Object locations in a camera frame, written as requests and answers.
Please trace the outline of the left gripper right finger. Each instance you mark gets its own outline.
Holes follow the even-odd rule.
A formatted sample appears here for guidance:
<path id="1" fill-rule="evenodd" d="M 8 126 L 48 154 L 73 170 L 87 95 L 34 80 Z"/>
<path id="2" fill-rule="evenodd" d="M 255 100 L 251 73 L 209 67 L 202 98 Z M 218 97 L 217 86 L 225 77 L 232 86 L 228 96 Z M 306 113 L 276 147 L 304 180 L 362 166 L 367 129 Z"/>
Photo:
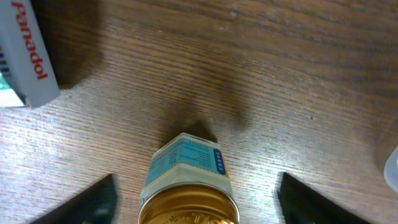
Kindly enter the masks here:
<path id="1" fill-rule="evenodd" d="M 286 223 L 369 224 L 287 172 L 282 174 L 277 197 Z"/>

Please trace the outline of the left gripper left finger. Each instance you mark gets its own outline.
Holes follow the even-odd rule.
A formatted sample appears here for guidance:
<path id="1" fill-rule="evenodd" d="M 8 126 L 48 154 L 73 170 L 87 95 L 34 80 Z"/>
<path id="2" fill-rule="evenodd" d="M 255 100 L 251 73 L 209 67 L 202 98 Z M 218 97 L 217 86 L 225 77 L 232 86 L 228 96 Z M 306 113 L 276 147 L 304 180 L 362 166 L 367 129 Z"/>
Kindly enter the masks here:
<path id="1" fill-rule="evenodd" d="M 116 177 L 108 174 L 31 224 L 111 224 L 117 212 Z"/>

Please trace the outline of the white Panadol box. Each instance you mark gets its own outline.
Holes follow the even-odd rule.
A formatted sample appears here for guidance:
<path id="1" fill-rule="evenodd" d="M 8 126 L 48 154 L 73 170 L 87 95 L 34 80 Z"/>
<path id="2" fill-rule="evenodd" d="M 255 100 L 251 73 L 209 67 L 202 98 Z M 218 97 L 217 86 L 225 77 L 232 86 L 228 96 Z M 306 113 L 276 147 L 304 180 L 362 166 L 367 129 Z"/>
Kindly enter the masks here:
<path id="1" fill-rule="evenodd" d="M 31 2 L 1 0 L 1 107 L 39 108 L 59 96 Z"/>

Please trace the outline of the small jar gold lid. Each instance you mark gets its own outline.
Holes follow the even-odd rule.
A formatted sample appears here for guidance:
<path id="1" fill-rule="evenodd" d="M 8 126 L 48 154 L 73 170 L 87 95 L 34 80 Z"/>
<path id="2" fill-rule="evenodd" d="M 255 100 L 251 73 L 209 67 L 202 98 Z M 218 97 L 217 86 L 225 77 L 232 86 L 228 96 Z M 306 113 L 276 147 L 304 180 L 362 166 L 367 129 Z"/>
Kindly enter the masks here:
<path id="1" fill-rule="evenodd" d="M 150 160 L 139 223 L 239 223 L 218 143 L 181 133 Z"/>

